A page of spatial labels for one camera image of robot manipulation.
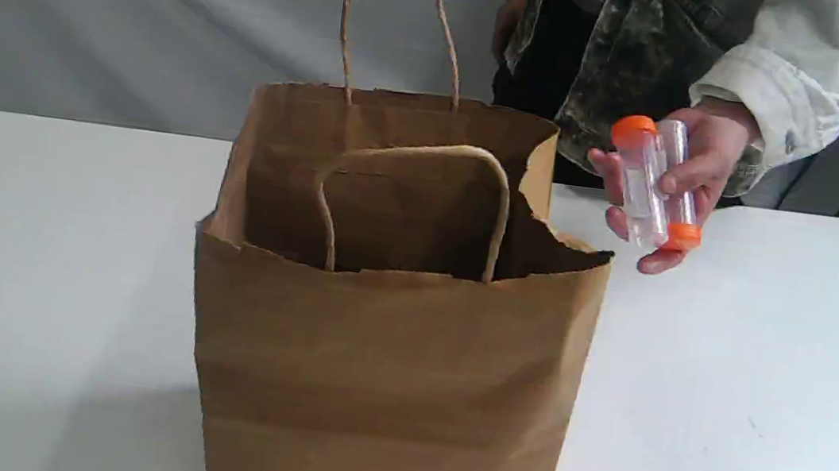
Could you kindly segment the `person's right hand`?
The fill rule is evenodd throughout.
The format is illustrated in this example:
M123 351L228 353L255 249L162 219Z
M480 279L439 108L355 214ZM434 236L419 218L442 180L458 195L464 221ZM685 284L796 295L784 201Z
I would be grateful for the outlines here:
M505 49L527 4L528 0L504 0L497 9L491 52L499 65L505 61Z

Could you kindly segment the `person's left hand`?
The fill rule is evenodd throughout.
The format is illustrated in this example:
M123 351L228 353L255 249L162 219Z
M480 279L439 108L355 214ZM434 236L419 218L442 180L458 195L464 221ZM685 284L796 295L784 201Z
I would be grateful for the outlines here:
M691 108L668 115L686 123L689 159L670 168L659 184L663 193L689 192L694 199L697 218L706 222L716 209L723 189L746 148L760 139L759 125L746 106L728 99L704 97ZM602 178L611 205L605 212L609 228L623 240L628 239L624 188L621 182L621 159L614 151L588 151L593 169Z

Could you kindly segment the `white sleeve left forearm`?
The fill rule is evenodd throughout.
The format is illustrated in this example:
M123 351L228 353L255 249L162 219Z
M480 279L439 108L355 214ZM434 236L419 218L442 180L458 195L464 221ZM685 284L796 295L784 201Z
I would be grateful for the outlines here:
M743 105L761 168L824 150L839 135L839 0L765 0L751 36L690 88Z

